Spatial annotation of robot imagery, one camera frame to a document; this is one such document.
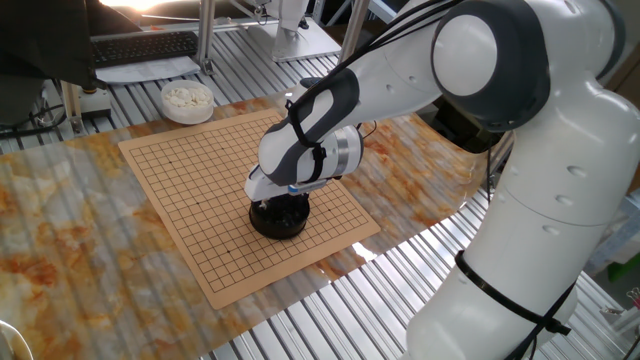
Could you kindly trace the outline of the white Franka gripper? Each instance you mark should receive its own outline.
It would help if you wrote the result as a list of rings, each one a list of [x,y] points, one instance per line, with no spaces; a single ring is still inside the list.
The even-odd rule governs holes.
[[[269,207],[268,199],[281,195],[303,195],[318,190],[327,185],[327,183],[335,178],[344,175],[345,172],[338,172],[326,178],[319,178],[311,183],[293,183],[287,182],[285,185],[278,185],[263,171],[260,165],[256,165],[249,173],[244,191],[252,202],[258,202],[257,208],[265,211]]]

